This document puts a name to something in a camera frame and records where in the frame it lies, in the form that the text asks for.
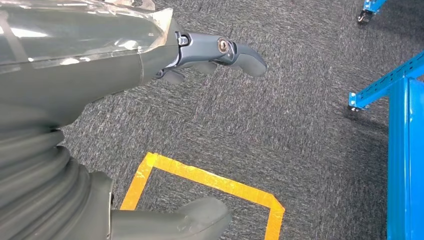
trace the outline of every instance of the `blue metal shelf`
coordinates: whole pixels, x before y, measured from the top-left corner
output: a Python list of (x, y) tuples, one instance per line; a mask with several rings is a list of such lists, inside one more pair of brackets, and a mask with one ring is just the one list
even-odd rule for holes
[(378, 13), (385, 2), (386, 0), (365, 0), (363, 3), (363, 9), (373, 13)]
[(424, 240), (424, 51), (358, 93), (353, 110), (389, 98), (387, 239)]

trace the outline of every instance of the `clear plastic sheet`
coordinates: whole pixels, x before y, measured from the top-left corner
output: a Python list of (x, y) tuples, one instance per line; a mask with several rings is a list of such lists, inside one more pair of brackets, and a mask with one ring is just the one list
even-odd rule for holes
[(97, 0), (0, 0), (0, 72), (151, 51), (166, 43), (172, 14)]

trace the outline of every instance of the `yellow floor marking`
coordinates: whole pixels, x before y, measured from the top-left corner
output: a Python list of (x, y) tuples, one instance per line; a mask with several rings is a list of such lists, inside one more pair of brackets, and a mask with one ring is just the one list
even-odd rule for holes
[(123, 199), (121, 210), (136, 209), (153, 167), (269, 208), (264, 240), (279, 239), (285, 209), (274, 195), (194, 166), (184, 165), (157, 153), (148, 152), (138, 166)]

